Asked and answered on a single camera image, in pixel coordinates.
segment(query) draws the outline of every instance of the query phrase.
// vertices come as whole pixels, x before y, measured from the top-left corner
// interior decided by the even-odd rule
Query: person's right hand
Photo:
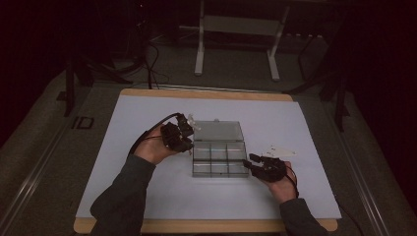
[[[285,161],[285,165],[291,168],[291,162]],[[286,168],[287,175],[293,181],[296,181],[294,174],[289,168]],[[262,181],[262,182],[264,182],[268,186],[273,197],[278,201],[279,204],[283,204],[289,200],[293,200],[297,198],[296,190],[294,186],[292,185],[291,181],[287,177],[284,177],[281,180],[273,182],[273,183],[267,182],[267,181]]]

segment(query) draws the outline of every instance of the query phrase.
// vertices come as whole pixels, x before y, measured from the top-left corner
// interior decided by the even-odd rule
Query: metal stand
[[[273,81],[279,81],[280,77],[275,61],[275,53],[282,37],[286,19],[289,13],[289,6],[285,7],[280,21],[269,21],[259,19],[232,18],[205,15],[205,1],[200,1],[200,26],[199,26],[199,48],[197,50],[196,68],[194,74],[203,74],[203,64],[205,59],[204,33],[209,31],[223,31],[259,35],[271,35],[274,43],[267,51],[270,75]]]

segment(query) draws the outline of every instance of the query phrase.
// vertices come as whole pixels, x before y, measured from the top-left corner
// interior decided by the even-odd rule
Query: table leg
[[[199,26],[199,48],[197,49],[196,69],[194,74],[200,76],[203,74],[203,62],[205,60],[205,1],[200,1],[200,26]]]
[[[285,22],[286,22],[286,19],[288,17],[288,12],[289,12],[289,6],[285,7],[285,10],[284,10],[284,13],[282,15],[282,18],[281,18],[281,21],[279,23],[279,26],[276,29],[275,41],[273,43],[273,46],[272,46],[271,49],[269,49],[267,51],[269,68],[270,68],[270,74],[272,76],[272,80],[273,81],[276,81],[276,82],[279,81],[279,74],[278,74],[278,69],[277,69],[276,61],[275,61],[275,52],[276,52],[276,49],[278,47],[279,40],[282,37],[282,32],[284,30]]]

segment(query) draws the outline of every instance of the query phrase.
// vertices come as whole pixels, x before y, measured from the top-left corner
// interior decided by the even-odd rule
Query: dark sleeve
[[[90,235],[139,235],[147,187],[155,165],[129,155],[119,175],[92,204],[95,224]]]
[[[328,231],[311,215],[304,199],[287,201],[279,209],[289,235],[328,235]]]

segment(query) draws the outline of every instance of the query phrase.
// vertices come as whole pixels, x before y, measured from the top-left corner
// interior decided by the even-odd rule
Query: person's left hand
[[[162,126],[163,125],[160,125],[150,132],[147,136],[148,139],[146,138],[138,145],[134,155],[157,165],[164,158],[178,153],[163,144],[162,136],[160,134],[160,127]]]

